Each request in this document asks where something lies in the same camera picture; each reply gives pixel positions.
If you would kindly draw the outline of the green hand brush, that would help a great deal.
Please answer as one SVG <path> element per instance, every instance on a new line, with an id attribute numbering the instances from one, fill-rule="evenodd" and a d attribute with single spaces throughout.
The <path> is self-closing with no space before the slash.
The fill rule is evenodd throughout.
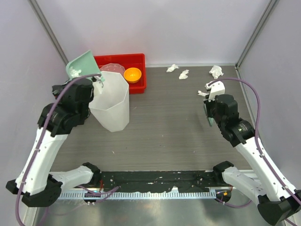
<path id="1" fill-rule="evenodd" d="M 208 121 L 209 126 L 212 127 L 212 126 L 213 126 L 214 119 L 208 116 L 206 104 L 204 104 L 204 112 L 205 112 L 205 115 L 206 115 L 206 118 L 207 118 L 207 121 Z"/>

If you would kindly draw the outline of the paper scrap cluster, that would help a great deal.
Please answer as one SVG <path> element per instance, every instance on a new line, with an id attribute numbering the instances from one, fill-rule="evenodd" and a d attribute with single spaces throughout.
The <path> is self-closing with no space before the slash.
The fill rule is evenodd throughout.
<path id="1" fill-rule="evenodd" d="M 82 72 L 82 70 L 76 70 L 73 67 L 70 67 L 68 69 L 68 75 L 69 75 L 70 78 L 80 77 L 81 72 Z"/>

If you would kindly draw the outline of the green dustpan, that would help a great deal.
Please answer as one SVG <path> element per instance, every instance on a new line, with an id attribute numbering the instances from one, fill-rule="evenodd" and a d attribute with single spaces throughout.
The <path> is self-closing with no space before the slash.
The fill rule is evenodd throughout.
<path id="1" fill-rule="evenodd" d="M 89 74 L 98 74 L 97 76 L 94 77 L 89 77 L 88 79 L 90 80 L 101 80 L 102 82 L 105 81 L 105 78 L 101 75 L 101 71 L 95 61 L 95 58 L 92 54 L 91 50 L 88 50 L 84 54 L 80 55 L 79 57 L 71 60 L 67 65 L 66 65 L 66 72 L 68 74 L 68 69 L 70 67 L 73 67 L 76 70 L 82 70 L 80 76 L 84 75 L 89 75 Z"/>

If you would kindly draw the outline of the translucent white bin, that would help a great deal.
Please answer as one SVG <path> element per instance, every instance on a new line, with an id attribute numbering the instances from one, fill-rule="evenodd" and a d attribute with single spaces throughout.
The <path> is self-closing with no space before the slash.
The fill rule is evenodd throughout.
<path id="1" fill-rule="evenodd" d="M 93 86 L 91 114 L 108 131 L 122 131 L 129 123 L 129 84 L 120 73 L 102 71 Z"/>

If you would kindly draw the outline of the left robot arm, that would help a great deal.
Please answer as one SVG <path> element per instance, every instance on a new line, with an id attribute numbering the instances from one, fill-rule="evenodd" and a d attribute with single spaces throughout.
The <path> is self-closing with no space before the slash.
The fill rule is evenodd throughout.
<path id="1" fill-rule="evenodd" d="M 72 129 L 90 116 L 89 103 L 94 87 L 87 78 L 72 79 L 52 87 L 55 102 L 45 106 L 38 120 L 35 142 L 25 167 L 6 188 L 19 196 L 27 207 L 49 207 L 61 195 L 80 185 L 94 188 L 101 179 L 100 170 L 86 162 L 76 169 L 51 173 L 51 167 Z"/>

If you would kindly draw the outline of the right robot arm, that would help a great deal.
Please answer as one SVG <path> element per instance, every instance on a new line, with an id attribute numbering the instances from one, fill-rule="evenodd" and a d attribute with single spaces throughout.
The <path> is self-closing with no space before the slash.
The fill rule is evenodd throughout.
<path id="1" fill-rule="evenodd" d="M 245 158 L 259 180 L 256 182 L 229 161 L 224 161 L 214 166 L 213 182 L 218 186 L 229 184 L 237 188 L 272 226 L 299 212 L 300 190 L 280 172 L 261 140 L 255 138 L 252 124 L 239 117 L 234 97 L 221 94 L 210 99 L 206 95 L 204 109 L 208 120 L 216 122 L 222 136 Z"/>

